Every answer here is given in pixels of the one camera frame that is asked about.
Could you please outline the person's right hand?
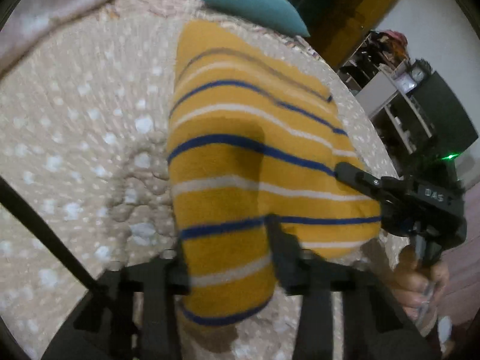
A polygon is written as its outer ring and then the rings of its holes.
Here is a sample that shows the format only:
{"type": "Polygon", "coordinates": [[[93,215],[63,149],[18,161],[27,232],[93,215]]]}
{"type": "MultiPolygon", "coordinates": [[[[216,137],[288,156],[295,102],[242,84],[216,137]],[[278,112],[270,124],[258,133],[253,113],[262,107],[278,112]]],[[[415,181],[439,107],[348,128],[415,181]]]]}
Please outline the person's right hand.
{"type": "Polygon", "coordinates": [[[429,268],[422,268],[415,249],[409,245],[401,250],[399,263],[386,285],[422,336],[427,336],[437,322],[438,305],[449,279],[448,264],[440,260],[429,268]]]}

